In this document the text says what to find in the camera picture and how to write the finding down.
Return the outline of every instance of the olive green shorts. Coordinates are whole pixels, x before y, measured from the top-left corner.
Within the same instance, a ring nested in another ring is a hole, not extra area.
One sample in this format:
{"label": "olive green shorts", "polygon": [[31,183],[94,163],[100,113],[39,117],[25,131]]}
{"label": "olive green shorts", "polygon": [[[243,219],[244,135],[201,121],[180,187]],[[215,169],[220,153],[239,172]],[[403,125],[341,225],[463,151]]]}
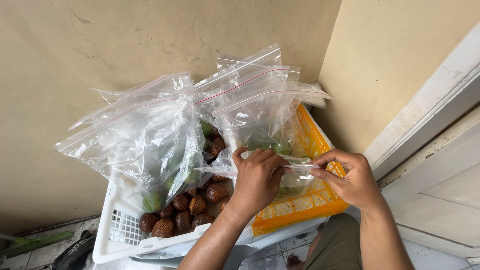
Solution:
{"label": "olive green shorts", "polygon": [[345,213],[330,217],[303,270],[362,270],[357,220]]}

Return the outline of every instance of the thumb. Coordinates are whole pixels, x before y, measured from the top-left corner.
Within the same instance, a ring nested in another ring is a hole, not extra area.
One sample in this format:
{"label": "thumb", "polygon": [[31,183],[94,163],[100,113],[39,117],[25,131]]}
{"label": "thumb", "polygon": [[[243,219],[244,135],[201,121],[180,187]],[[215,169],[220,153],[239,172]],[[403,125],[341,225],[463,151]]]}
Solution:
{"label": "thumb", "polygon": [[335,190],[340,189],[344,181],[342,178],[327,170],[313,169],[310,171],[310,174],[324,180]]}
{"label": "thumb", "polygon": [[292,169],[286,168],[286,167],[278,167],[272,172],[272,182],[279,186],[280,185],[280,179],[282,178],[282,175],[291,173]]}

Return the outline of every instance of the bare foot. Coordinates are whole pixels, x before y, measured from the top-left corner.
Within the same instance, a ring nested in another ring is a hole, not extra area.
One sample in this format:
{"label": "bare foot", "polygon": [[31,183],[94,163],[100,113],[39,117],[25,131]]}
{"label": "bare foot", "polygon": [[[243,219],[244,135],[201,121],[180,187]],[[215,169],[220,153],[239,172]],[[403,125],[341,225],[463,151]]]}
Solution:
{"label": "bare foot", "polygon": [[290,255],[287,258],[287,270],[301,270],[305,262],[299,260],[298,256]]}

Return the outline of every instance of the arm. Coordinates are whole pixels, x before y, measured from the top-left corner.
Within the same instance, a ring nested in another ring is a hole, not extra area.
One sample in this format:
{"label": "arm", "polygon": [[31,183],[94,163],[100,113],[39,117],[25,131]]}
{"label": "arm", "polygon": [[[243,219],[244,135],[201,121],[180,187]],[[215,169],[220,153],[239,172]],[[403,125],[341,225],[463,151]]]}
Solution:
{"label": "arm", "polygon": [[[325,170],[327,163],[337,161],[347,171],[340,178]],[[367,159],[332,149],[312,161],[323,166],[311,174],[322,178],[345,202],[361,211],[360,251],[366,270],[414,270],[396,228],[392,212],[373,177]]]}
{"label": "arm", "polygon": [[289,163],[273,150],[255,150],[246,160],[240,154],[247,147],[233,153],[238,168],[237,182],[232,198],[213,224],[193,245],[178,266],[178,270],[222,269],[247,223],[275,198],[280,178],[288,172],[279,167]]}

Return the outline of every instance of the green broom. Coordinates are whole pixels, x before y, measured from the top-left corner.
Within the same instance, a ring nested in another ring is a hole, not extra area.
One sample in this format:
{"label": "green broom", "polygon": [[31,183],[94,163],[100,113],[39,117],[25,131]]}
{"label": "green broom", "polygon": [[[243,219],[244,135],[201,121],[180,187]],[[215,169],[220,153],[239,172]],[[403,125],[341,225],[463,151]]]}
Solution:
{"label": "green broom", "polygon": [[11,257],[25,254],[30,251],[33,251],[33,250],[36,250],[36,249],[66,240],[66,239],[70,239],[72,237],[73,237],[73,234],[69,231],[63,231],[61,233],[56,233],[54,235],[50,235],[44,238],[33,238],[33,239],[28,239],[25,237],[16,237],[16,236],[0,233],[0,238],[7,239],[20,244],[19,246],[0,251],[0,253],[5,255],[7,258],[11,258]]}

